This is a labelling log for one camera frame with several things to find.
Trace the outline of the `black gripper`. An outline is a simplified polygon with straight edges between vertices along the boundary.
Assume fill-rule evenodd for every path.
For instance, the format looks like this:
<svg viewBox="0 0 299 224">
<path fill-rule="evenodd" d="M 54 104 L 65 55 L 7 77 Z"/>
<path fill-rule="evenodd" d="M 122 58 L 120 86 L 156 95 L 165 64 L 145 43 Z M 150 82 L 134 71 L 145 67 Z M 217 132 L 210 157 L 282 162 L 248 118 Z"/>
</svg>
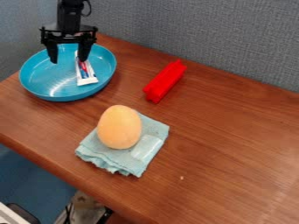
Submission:
<svg viewBox="0 0 299 224">
<path fill-rule="evenodd" d="M 89 51 L 95 42 L 97 27 L 81 25 L 75 31 L 63 31 L 55 24 L 43 25 L 39 28 L 41 43 L 46 47 L 46 53 L 53 64 L 57 63 L 58 47 L 57 44 L 78 44 L 78 60 L 87 59 Z"/>
</svg>

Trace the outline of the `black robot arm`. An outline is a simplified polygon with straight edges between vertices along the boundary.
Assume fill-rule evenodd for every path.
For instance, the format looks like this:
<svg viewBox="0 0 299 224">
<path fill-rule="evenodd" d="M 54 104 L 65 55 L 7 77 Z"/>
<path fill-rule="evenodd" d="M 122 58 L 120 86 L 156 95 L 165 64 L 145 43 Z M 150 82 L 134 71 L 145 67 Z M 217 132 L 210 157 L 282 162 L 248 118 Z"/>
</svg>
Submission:
<svg viewBox="0 0 299 224">
<path fill-rule="evenodd" d="M 58 45 L 78 45 L 78 60 L 85 61 L 89 56 L 90 47 L 97 41 L 95 26 L 83 25 L 79 19 L 89 16 L 91 7 L 89 0 L 57 0 L 57 20 L 54 24 L 39 28 L 41 44 L 53 64 L 58 60 Z"/>
</svg>

